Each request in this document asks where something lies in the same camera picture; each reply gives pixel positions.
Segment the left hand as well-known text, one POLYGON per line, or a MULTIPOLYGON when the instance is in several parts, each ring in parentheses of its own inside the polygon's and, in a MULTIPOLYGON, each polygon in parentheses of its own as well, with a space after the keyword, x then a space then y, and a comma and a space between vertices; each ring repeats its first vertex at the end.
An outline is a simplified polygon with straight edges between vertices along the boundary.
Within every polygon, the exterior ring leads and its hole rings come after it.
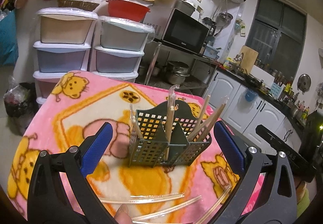
POLYGON ((129 216, 129 210, 127 205, 122 204, 118 208, 114 216, 114 219, 117 221, 118 224, 132 224, 132 219, 129 216))

